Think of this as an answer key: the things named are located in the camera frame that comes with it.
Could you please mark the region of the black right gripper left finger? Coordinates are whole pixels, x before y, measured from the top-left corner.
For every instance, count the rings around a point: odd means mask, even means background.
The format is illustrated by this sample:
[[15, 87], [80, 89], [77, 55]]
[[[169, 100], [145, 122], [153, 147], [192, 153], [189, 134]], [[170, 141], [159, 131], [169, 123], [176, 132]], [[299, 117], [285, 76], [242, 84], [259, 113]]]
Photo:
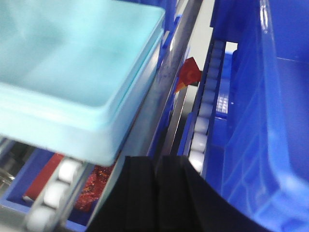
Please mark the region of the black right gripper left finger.
[[126, 157], [115, 186], [88, 232], [158, 231], [158, 184], [148, 157]]

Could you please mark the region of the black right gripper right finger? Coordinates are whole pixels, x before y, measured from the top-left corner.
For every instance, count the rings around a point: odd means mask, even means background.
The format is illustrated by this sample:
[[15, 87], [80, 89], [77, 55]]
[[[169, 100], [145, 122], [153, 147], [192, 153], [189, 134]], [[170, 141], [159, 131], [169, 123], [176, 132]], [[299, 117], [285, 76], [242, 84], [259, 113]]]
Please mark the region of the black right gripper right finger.
[[224, 200], [186, 156], [163, 156], [157, 170], [161, 232], [264, 232]]

